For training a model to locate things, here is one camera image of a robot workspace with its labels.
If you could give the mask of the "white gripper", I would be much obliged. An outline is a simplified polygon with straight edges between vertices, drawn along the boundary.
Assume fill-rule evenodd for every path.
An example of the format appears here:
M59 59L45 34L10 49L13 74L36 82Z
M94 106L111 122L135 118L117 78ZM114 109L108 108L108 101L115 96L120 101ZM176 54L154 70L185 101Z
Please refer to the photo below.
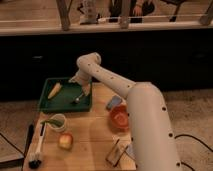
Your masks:
M82 87L83 93L88 96L91 90L91 76L82 70L68 80L69 83L78 83Z

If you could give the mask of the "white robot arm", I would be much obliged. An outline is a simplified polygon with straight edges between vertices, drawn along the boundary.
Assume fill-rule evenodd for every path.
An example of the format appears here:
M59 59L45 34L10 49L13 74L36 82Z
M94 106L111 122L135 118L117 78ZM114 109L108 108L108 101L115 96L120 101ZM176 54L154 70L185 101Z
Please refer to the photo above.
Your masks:
M134 82L101 67L101 56L80 56L69 79L86 86L94 77L126 100L136 171L182 171L171 121L161 91L151 82Z

